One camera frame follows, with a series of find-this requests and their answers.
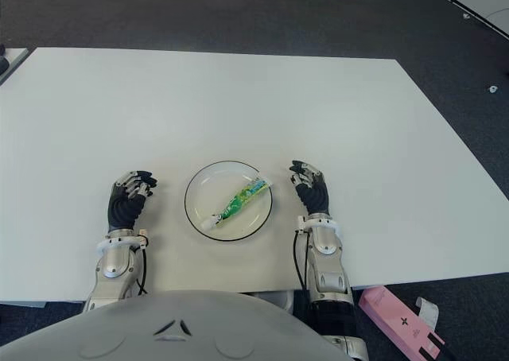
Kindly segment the right robot hand black silver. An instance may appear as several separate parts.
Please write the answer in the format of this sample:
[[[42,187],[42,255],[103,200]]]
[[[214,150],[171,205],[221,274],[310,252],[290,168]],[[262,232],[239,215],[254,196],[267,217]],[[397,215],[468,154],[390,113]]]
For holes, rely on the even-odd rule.
[[[292,172],[290,180],[307,212],[310,215],[328,215],[329,197],[324,174],[314,166],[298,160],[292,161],[289,170]]]

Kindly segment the left robot hand black silver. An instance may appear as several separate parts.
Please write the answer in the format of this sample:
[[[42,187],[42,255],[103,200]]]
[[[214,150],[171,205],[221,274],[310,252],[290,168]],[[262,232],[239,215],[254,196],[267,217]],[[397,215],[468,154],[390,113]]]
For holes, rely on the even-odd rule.
[[[107,209],[108,231],[133,230],[157,186],[153,174],[147,171],[129,171],[117,179],[111,188]]]

